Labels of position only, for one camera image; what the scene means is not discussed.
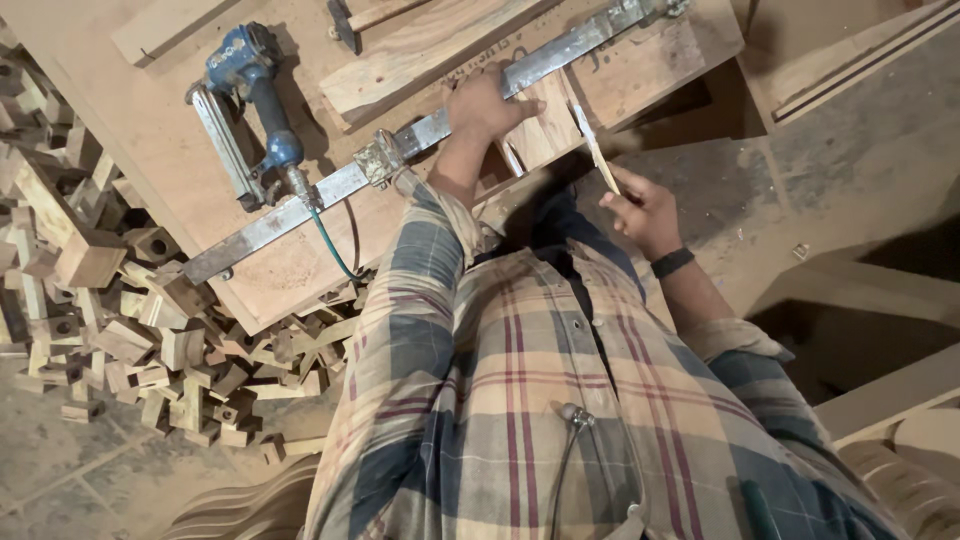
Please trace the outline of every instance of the concrete floor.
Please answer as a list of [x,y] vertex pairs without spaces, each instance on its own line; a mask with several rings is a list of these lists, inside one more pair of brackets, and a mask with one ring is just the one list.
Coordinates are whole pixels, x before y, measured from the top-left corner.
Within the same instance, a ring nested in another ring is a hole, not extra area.
[[[960,26],[772,136],[616,161],[676,192],[685,239],[734,309],[746,314],[780,272],[798,263],[791,255],[798,243],[816,255],[914,231],[960,210],[957,50]],[[613,234],[609,216],[594,205],[604,191],[599,178],[577,187],[582,211]],[[646,284],[651,308],[668,320],[656,283]],[[19,367],[0,364],[2,539],[153,539],[194,495],[277,472],[251,449],[201,449],[178,433],[157,438],[138,425],[132,405],[109,402],[107,414],[89,426],[63,422],[65,395],[12,389]],[[320,398],[258,403],[255,412],[267,431],[315,436],[326,432],[338,399],[331,389]]]

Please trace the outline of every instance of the blue nail gun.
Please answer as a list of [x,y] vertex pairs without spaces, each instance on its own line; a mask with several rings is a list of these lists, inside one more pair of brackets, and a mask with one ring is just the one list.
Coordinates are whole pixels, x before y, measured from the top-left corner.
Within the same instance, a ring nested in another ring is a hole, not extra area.
[[[267,27],[251,22],[240,25],[224,36],[220,48],[206,60],[206,73],[186,94],[186,102],[193,105],[204,123],[206,132],[224,167],[243,209],[252,212],[263,205],[273,206],[279,183],[264,188],[261,179],[267,171],[280,169],[286,173],[294,193],[304,203],[311,200],[309,185],[298,168],[303,162],[303,144],[290,129],[290,121],[276,95],[274,77],[283,63],[284,55]],[[266,157],[253,169],[248,166],[237,142],[242,130],[231,119],[228,103],[239,98],[240,110],[253,103],[260,123],[267,133]]]

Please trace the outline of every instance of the plaid shirt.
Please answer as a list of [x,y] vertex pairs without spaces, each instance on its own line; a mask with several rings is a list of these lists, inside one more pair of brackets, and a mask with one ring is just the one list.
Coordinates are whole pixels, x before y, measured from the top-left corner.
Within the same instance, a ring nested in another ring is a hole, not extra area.
[[[545,538],[555,504],[558,538],[749,538],[747,479],[783,538],[905,537],[757,353],[788,355],[762,331],[685,336],[723,344],[707,364],[571,242],[586,320],[548,263],[526,250],[473,266],[466,209],[409,171],[396,184],[409,207],[350,345],[304,538]],[[558,498],[566,403],[596,422]]]

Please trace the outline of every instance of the hand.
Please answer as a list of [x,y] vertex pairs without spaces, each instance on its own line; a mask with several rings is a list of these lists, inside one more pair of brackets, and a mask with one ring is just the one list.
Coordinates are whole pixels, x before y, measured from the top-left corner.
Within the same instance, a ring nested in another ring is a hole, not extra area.
[[608,192],[600,199],[601,207],[616,214],[613,228],[633,240],[650,262],[682,248],[673,193],[613,163],[610,170],[625,187],[625,196]]
[[456,85],[444,87],[450,132],[467,135],[490,146],[520,122],[546,109],[540,100],[506,102],[500,95],[501,66],[497,62],[474,69]]

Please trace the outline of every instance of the wristwatch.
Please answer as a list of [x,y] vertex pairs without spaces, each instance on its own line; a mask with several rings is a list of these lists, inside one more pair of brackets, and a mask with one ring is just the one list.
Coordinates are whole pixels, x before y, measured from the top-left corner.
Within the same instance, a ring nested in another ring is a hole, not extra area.
[[686,264],[693,260],[693,253],[685,247],[677,251],[670,252],[661,258],[650,263],[650,268],[654,271],[654,276],[658,280],[666,278],[677,270],[680,270]]

